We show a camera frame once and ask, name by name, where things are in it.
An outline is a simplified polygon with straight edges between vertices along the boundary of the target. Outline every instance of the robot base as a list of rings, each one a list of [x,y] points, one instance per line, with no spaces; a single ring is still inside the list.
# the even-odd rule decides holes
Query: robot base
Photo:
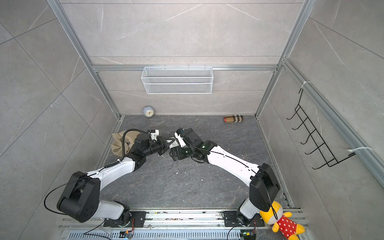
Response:
[[[226,227],[234,227],[241,224],[240,221],[237,219],[238,215],[236,211],[224,211],[223,217],[224,217],[224,225]],[[260,216],[260,214],[255,214],[255,216],[253,217],[253,220],[256,221],[257,227],[265,226],[264,221],[262,220],[262,217]],[[250,220],[248,222],[250,226],[253,226],[254,224],[253,220]]]
[[[145,221],[145,215],[147,214],[147,212],[143,211],[143,212],[130,212],[130,213],[131,215],[127,216],[128,218],[127,221],[133,218],[135,220],[135,227],[143,227],[144,221]],[[121,225],[121,221],[108,219],[108,218],[105,220],[105,223],[104,223],[104,227],[120,227],[119,225]],[[126,225],[125,227],[132,227],[132,221],[129,221],[128,225]]]

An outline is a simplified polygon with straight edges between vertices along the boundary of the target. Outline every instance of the black mounting plate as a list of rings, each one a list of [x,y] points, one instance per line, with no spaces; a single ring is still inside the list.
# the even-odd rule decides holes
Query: black mounting plate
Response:
[[[223,217],[224,217],[224,225],[226,227],[234,227],[236,225],[239,225],[239,220],[237,220],[237,214],[236,211],[224,211]],[[253,219],[256,221],[257,227],[263,227],[265,226],[264,221],[261,219],[262,217],[260,214],[256,214]]]
[[[143,227],[144,226],[144,221],[145,221],[145,216],[147,212],[130,212],[131,217],[135,219],[135,227]],[[116,220],[113,219],[106,219],[104,222],[104,227],[120,227],[117,223]],[[132,221],[129,222],[127,228],[132,227]]]

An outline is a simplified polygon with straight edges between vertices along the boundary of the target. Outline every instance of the zip tie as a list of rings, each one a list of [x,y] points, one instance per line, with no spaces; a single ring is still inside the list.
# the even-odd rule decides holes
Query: zip tie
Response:
[[[301,88],[303,88],[304,84],[306,84],[306,83],[310,83],[310,82],[304,81],[303,85],[301,86]]]
[[[370,150],[373,150],[373,148],[371,148],[371,147],[357,147],[357,148],[354,148],[354,149],[348,149],[347,151],[348,152],[354,152],[354,151],[359,150],[359,149],[370,149]]]

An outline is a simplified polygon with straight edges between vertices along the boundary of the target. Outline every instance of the aluminum frame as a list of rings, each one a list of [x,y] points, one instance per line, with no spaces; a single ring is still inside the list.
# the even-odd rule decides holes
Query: aluminum frame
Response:
[[[283,59],[283,66],[300,85],[304,81],[309,82],[304,74],[288,58]],[[312,83],[306,83],[302,88],[352,149],[369,147],[367,142],[349,125]],[[369,149],[359,149],[355,153],[384,188],[384,162],[382,159]]]
[[[106,161],[106,159],[109,155],[109,151],[111,149],[110,146],[114,140],[112,133],[119,132],[119,129],[120,129],[120,126],[121,126],[123,120],[124,120],[124,116],[116,119],[116,122],[115,122],[115,124],[111,130],[111,133],[109,134],[109,138],[108,138],[107,142],[105,143],[104,148],[101,151],[100,157],[99,157],[93,170],[100,169],[105,165],[105,161]]]
[[[290,195],[290,193],[288,191],[287,185],[285,184],[283,175],[281,174],[281,170],[280,170],[280,168],[279,168],[279,166],[277,164],[275,155],[273,154],[272,148],[271,148],[269,142],[266,139],[266,135],[265,135],[264,129],[262,128],[262,126],[260,124],[260,121],[258,119],[256,120],[256,122],[257,122],[257,125],[259,126],[259,128],[260,128],[260,130],[262,132],[262,137],[263,137],[264,143],[266,145],[266,150],[267,150],[267,152],[269,154],[269,157],[272,160],[271,167],[273,168],[274,172],[277,173],[276,174],[276,178],[277,178],[277,181],[280,183],[281,190],[283,191],[285,199],[288,202],[288,207],[289,208],[295,208],[295,205],[293,204],[292,197],[291,197],[291,195]]]
[[[131,209],[131,211],[146,211],[143,229],[231,229],[226,227],[222,212],[236,211],[237,209]],[[284,212],[292,212],[292,220],[308,228],[304,214],[301,209],[283,209]],[[100,224],[103,219],[90,219],[87,223]],[[59,230],[82,229],[90,230],[84,223],[73,218],[63,218],[58,225]],[[254,227],[237,227],[237,229],[253,229]],[[257,229],[268,229],[270,226],[257,227]],[[112,228],[114,230],[128,230],[130,228]]]
[[[277,65],[273,64],[248,64],[248,65],[222,65],[222,64],[179,64],[179,65],[93,65],[94,71],[142,71],[148,67],[211,67],[214,71],[276,71]]]
[[[308,17],[311,14],[311,11],[312,11],[314,5],[316,4],[316,2],[317,2],[317,0],[306,0],[303,3],[303,7],[301,8],[301,11],[299,13],[299,17],[296,20],[296,23],[292,29],[291,35],[289,36],[288,41],[284,47],[284,50],[280,56],[279,62],[277,64],[277,66],[278,66],[277,71],[276,71],[276,73],[274,73],[272,75],[271,80],[269,81],[268,86],[267,86],[266,90],[264,91],[263,97],[260,100],[259,106],[256,109],[256,112],[255,112],[256,118],[260,117],[260,114],[263,111],[264,106],[265,106],[265,104],[266,104],[266,102],[267,102],[267,100],[268,100],[268,98],[269,98],[269,96],[273,90],[273,87],[275,86],[277,79],[280,75],[281,64],[282,64],[284,58],[289,57],[289,55],[291,54],[292,49],[295,46],[297,39],[299,38],[300,33],[303,30],[304,25],[307,22]]]
[[[68,38],[70,39],[71,43],[76,49],[78,55],[83,61],[85,67],[88,69],[89,73],[91,74],[91,77],[95,81],[97,87],[100,89],[101,93],[103,94],[113,114],[117,119],[119,119],[121,117],[121,114],[118,108],[116,107],[116,104],[114,103],[107,88],[105,87],[103,81],[101,80],[101,77],[93,70],[91,59],[89,58],[89,55],[87,54],[84,46],[81,44],[76,32],[74,31],[72,24],[70,23],[67,15],[64,12],[63,7],[61,6],[61,3],[58,0],[47,0],[47,2],[50,5],[52,11],[55,13],[65,33],[67,34]]]

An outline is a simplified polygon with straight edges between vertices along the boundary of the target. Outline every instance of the ventilation grille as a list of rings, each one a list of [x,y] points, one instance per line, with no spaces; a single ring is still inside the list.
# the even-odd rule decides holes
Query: ventilation grille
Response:
[[[211,67],[146,67],[141,79],[148,94],[211,93]]]
[[[133,238],[131,240],[178,240],[178,239],[198,239],[198,240],[221,240],[227,239],[227,233],[229,229],[220,230],[135,230]],[[90,240],[90,239],[106,239],[101,236],[109,237],[113,240],[122,240],[125,238],[119,238],[120,231],[113,230],[111,235],[101,230],[94,230],[91,234],[83,235],[84,230],[71,230],[67,240]],[[232,229],[229,233],[228,239],[239,240],[240,230]]]

